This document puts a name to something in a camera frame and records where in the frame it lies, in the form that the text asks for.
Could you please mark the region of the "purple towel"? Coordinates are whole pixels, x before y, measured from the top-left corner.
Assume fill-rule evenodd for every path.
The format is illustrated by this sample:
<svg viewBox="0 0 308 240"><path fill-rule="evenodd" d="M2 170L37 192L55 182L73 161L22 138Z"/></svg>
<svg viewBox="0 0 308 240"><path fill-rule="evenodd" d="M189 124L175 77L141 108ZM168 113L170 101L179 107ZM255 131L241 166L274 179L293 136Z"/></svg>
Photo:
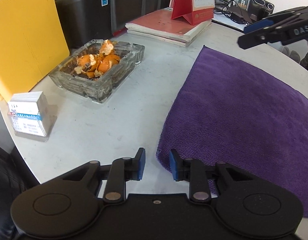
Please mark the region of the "purple towel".
<svg viewBox="0 0 308 240"><path fill-rule="evenodd" d="M166 117L156 157L225 161L294 193L308 218L308 99L265 71L203 47Z"/></svg>

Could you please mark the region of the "black water dispenser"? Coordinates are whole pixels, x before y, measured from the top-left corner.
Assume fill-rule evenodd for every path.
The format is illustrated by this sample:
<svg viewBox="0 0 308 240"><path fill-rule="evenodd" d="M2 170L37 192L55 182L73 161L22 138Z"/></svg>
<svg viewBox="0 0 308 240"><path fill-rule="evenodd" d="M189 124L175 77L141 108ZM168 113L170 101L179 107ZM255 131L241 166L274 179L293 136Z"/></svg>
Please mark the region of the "black water dispenser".
<svg viewBox="0 0 308 240"><path fill-rule="evenodd" d="M257 22L274 11L274 4L266 0L249 0L247 12L251 21Z"/></svg>

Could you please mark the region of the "black power adapter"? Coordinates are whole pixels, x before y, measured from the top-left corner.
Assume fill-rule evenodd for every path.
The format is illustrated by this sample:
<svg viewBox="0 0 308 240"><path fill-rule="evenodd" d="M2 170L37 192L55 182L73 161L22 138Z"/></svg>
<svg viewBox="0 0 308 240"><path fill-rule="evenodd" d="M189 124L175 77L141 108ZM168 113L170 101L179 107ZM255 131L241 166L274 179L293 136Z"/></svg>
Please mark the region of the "black power adapter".
<svg viewBox="0 0 308 240"><path fill-rule="evenodd" d="M237 12L231 12L230 19L237 24L245 24L244 17Z"/></svg>

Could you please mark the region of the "grey slippers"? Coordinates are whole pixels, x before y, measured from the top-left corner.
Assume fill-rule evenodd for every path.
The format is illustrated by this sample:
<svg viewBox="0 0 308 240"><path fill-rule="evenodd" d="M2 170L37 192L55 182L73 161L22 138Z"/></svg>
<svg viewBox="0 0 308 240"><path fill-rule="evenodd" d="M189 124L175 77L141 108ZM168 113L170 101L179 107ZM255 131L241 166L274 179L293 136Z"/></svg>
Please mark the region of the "grey slippers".
<svg viewBox="0 0 308 240"><path fill-rule="evenodd" d="M287 46L281 47L280 52L297 63L301 61L300 55L295 50L290 50Z"/></svg>

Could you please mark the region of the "white papers on desk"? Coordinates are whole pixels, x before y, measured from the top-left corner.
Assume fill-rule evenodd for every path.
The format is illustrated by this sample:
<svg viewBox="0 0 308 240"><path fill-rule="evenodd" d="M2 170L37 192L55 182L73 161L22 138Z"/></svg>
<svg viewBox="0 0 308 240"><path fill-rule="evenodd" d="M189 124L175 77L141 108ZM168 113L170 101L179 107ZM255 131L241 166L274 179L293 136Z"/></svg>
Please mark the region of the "white papers on desk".
<svg viewBox="0 0 308 240"><path fill-rule="evenodd" d="M238 24L234 21L232 21L230 18L227 18L224 14L214 14L214 17L212 18L212 22L225 26L227 28L237 30L241 33L243 33L245 25Z"/></svg>

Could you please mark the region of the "red desk calendar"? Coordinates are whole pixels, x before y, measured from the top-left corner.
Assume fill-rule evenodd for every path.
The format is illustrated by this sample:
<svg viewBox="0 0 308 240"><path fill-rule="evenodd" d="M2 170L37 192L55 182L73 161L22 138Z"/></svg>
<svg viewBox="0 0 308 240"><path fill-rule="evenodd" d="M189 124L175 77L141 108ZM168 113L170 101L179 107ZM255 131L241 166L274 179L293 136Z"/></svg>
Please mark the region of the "red desk calendar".
<svg viewBox="0 0 308 240"><path fill-rule="evenodd" d="M185 19L197 25L214 17L215 0L170 0L171 19Z"/></svg>

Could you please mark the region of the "glass ashtray with peels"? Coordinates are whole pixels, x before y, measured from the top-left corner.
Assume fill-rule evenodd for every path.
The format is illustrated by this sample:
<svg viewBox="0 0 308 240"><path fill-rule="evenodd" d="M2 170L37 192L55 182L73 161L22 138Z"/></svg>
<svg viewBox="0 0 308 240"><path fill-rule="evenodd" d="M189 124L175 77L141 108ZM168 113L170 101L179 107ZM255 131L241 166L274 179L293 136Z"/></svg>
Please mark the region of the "glass ashtray with peels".
<svg viewBox="0 0 308 240"><path fill-rule="evenodd" d="M93 39L62 61L49 77L60 88L105 102L144 58L140 44Z"/></svg>

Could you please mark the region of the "red book stack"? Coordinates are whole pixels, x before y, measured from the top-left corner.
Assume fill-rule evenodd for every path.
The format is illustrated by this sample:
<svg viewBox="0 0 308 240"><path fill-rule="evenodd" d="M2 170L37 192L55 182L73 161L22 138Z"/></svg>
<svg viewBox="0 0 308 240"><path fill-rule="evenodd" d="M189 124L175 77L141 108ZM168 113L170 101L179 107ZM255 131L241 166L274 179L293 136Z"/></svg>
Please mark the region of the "red book stack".
<svg viewBox="0 0 308 240"><path fill-rule="evenodd" d="M182 17L172 20L171 16L170 8L156 10L126 23L125 28L129 34L188 47L211 25L211 20L191 25Z"/></svg>

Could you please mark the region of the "white card box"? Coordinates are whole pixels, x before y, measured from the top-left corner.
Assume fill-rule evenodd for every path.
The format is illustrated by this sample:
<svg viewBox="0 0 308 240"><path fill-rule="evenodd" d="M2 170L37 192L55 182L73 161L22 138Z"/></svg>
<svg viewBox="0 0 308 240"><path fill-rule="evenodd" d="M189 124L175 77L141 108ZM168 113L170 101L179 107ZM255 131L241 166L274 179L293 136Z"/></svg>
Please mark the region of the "white card box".
<svg viewBox="0 0 308 240"><path fill-rule="evenodd" d="M17 93L8 102L15 132L46 137L51 127L48 102L43 91Z"/></svg>

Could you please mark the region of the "yellow folder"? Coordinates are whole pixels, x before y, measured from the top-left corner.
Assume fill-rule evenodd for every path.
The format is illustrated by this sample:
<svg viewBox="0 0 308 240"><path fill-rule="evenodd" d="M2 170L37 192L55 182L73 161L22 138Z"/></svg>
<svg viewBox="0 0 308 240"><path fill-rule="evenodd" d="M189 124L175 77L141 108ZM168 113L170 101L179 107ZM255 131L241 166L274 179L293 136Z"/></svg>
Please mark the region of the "yellow folder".
<svg viewBox="0 0 308 240"><path fill-rule="evenodd" d="M0 0L0 94L30 91L69 55L55 0Z"/></svg>

